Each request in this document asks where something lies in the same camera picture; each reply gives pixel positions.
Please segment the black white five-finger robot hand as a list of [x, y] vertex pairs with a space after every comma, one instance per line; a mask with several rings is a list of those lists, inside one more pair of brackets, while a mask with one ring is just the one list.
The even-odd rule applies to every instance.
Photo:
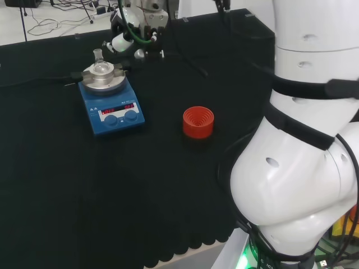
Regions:
[[164, 58], [163, 34], [168, 13], [163, 5], [151, 3], [142, 6], [122, 4], [110, 16], [111, 40], [104, 41], [103, 49], [118, 55], [133, 55], [136, 59]]

